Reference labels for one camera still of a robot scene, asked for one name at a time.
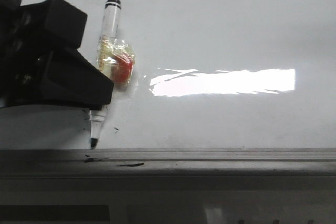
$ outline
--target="black ink mark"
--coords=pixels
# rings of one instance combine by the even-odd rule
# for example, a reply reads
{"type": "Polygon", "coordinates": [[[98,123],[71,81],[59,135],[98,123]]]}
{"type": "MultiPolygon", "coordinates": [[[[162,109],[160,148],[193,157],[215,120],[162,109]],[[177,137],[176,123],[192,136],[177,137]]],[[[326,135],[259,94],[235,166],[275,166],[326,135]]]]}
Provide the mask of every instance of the black ink mark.
{"type": "Polygon", "coordinates": [[[137,164],[131,164],[131,165],[117,165],[117,166],[125,166],[125,167],[137,167],[137,166],[142,166],[145,163],[137,163],[137,164]]]}
{"type": "Polygon", "coordinates": [[[91,163],[91,162],[94,162],[94,161],[95,161],[94,158],[89,157],[89,158],[87,158],[86,160],[84,160],[84,163],[91,163]]]}

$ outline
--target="black marker cap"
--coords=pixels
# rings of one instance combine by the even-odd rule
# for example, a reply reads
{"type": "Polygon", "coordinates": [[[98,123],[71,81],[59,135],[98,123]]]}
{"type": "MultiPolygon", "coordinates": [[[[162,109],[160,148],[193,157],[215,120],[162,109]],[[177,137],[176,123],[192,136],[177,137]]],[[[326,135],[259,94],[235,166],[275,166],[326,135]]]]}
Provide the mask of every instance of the black marker cap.
{"type": "Polygon", "coordinates": [[[115,2],[115,3],[119,4],[119,5],[121,5],[120,0],[107,0],[107,2],[115,2]]]}

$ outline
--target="white surface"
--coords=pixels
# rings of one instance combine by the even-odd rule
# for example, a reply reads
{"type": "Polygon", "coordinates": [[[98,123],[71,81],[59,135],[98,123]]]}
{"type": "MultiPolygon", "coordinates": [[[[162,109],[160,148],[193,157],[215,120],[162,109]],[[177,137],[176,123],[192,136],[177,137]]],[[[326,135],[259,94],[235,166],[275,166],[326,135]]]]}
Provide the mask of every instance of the white surface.
{"type": "MultiPolygon", "coordinates": [[[[67,1],[88,14],[80,51],[95,63],[105,0],[67,1]]],[[[137,61],[98,148],[336,147],[335,0],[121,2],[137,61]]],[[[1,110],[0,148],[88,148],[87,117],[1,110]]]]}

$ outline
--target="red object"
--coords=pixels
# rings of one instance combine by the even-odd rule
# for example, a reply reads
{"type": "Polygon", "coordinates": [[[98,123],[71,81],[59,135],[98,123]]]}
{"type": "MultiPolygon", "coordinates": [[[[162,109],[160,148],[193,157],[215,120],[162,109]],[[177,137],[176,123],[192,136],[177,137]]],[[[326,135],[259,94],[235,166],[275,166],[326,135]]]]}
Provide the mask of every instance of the red object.
{"type": "Polygon", "coordinates": [[[132,74],[133,61],[127,54],[113,55],[117,64],[112,71],[112,81],[116,84],[124,84],[132,74]]]}

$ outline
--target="clear plastic wrap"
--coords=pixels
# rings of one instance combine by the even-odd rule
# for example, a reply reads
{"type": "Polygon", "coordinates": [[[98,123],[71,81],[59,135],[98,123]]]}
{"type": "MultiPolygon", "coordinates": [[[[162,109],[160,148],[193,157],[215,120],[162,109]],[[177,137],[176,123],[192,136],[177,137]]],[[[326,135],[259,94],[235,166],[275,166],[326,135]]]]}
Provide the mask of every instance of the clear plastic wrap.
{"type": "Polygon", "coordinates": [[[134,51],[129,43],[103,36],[98,47],[97,61],[98,69],[118,88],[127,87],[135,64],[134,51]]]}

